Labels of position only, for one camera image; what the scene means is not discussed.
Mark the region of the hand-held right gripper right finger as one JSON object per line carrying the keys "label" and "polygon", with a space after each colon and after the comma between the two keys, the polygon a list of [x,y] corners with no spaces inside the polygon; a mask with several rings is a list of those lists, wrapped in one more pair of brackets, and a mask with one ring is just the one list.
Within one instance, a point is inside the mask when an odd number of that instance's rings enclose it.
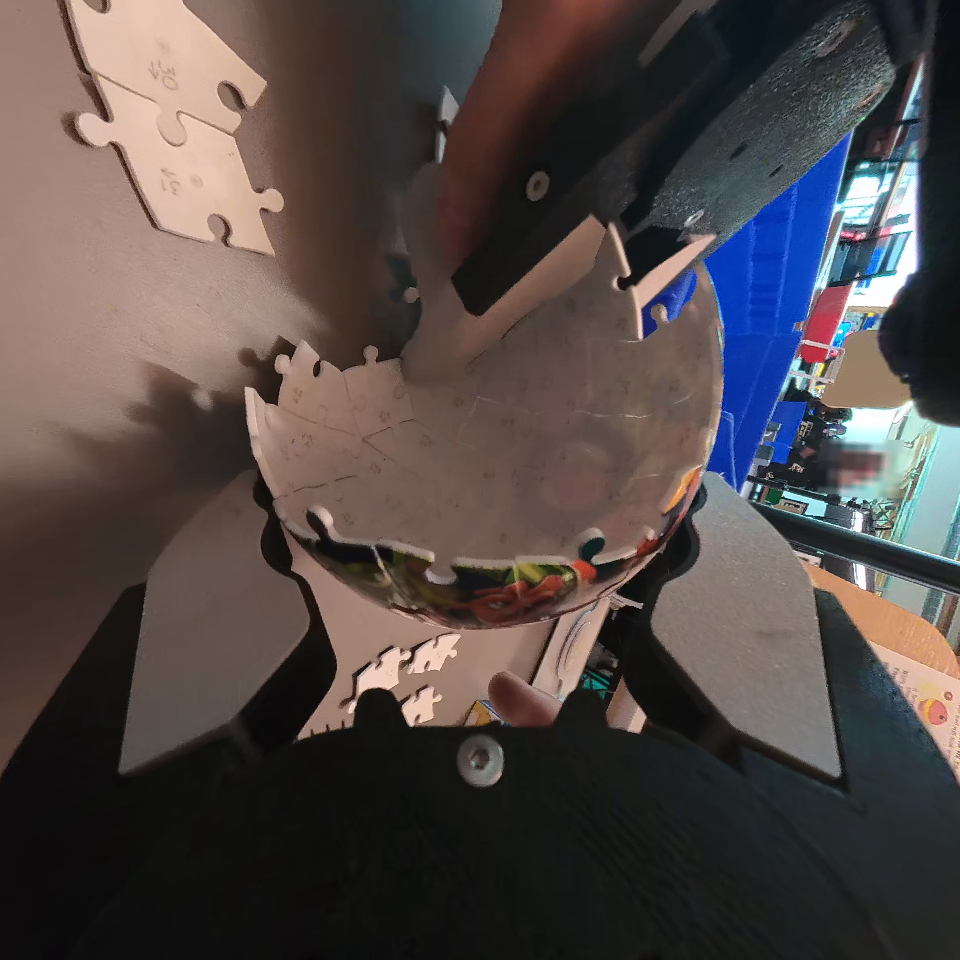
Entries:
{"label": "hand-held right gripper right finger", "polygon": [[814,590],[789,544],[718,474],[624,587],[627,690],[655,726],[833,783],[841,751]]}

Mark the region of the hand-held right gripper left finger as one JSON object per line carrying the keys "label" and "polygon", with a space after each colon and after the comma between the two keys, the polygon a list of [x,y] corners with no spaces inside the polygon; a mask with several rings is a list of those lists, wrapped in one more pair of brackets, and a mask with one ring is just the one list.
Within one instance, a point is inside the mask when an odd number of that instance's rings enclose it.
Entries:
{"label": "hand-held right gripper left finger", "polygon": [[242,753],[293,742],[324,697],[329,649],[283,536],[271,565],[258,472],[221,489],[146,580],[118,772],[138,775],[212,739]]}

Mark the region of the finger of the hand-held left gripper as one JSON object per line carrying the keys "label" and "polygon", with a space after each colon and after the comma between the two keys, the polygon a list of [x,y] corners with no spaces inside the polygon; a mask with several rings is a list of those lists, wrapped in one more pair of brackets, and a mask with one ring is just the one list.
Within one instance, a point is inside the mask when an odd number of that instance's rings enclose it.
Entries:
{"label": "finger of the hand-held left gripper", "polygon": [[631,236],[627,241],[627,288],[636,307],[648,306],[691,270],[716,240],[715,233],[640,232]]}
{"label": "finger of the hand-held left gripper", "polygon": [[434,216],[405,216],[403,234],[416,279],[421,315],[403,349],[406,380],[456,380],[518,321],[565,293],[594,268],[607,230],[587,217],[546,258],[492,306],[464,305],[442,255]]}

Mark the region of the colourful cartoon puzzle ball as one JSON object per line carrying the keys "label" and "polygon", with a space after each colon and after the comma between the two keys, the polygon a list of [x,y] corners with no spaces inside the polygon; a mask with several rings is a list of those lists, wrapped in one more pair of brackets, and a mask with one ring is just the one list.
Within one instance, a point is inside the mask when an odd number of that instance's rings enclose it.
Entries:
{"label": "colourful cartoon puzzle ball", "polygon": [[663,551],[711,459],[723,324],[706,269],[646,335],[614,231],[597,264],[458,376],[415,385],[302,342],[249,444],[286,538],[347,589],[454,629],[558,618]]}

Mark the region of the pile of white puzzle pieces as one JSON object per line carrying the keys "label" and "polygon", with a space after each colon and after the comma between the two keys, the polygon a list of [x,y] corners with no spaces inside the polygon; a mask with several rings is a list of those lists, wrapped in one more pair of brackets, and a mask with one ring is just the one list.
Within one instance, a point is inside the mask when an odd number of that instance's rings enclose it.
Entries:
{"label": "pile of white puzzle pieces", "polygon": [[[342,702],[341,709],[354,715],[361,696],[370,690],[395,690],[405,677],[420,677],[439,673],[446,664],[458,657],[459,632],[448,632],[428,639],[407,650],[392,646],[362,667],[353,678],[351,695]],[[401,712],[410,727],[423,726],[435,718],[435,708],[443,701],[433,685],[415,690],[401,703]]]}

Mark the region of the person's left hand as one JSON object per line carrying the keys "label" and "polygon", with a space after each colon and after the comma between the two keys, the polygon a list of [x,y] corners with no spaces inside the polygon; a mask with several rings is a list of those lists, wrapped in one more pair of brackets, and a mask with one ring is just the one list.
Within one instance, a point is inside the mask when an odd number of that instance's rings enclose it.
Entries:
{"label": "person's left hand", "polygon": [[620,35],[655,31],[676,2],[504,1],[448,134],[438,236],[461,264],[489,234],[512,174]]}

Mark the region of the person's right hand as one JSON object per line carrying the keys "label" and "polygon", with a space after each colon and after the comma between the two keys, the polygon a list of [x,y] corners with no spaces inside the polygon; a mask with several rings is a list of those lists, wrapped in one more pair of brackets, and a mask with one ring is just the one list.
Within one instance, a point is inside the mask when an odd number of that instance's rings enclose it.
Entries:
{"label": "person's right hand", "polygon": [[488,700],[504,724],[514,728],[548,728],[559,716],[563,701],[503,671],[488,684]]}

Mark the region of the black metal pole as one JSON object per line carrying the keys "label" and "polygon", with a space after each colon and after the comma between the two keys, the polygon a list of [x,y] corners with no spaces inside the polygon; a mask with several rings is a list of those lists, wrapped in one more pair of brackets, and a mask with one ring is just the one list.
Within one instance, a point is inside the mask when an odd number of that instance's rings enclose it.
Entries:
{"label": "black metal pole", "polygon": [[959,594],[959,562],[844,529],[816,517],[779,510],[762,503],[750,506],[790,544],[845,559],[930,590]]}

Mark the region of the printed instruction sheet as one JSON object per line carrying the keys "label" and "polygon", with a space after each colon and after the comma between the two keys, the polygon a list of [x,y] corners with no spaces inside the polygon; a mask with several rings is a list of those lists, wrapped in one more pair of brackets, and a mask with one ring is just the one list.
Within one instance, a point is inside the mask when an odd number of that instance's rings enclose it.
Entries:
{"label": "printed instruction sheet", "polygon": [[959,680],[870,642],[903,697],[959,778]]}

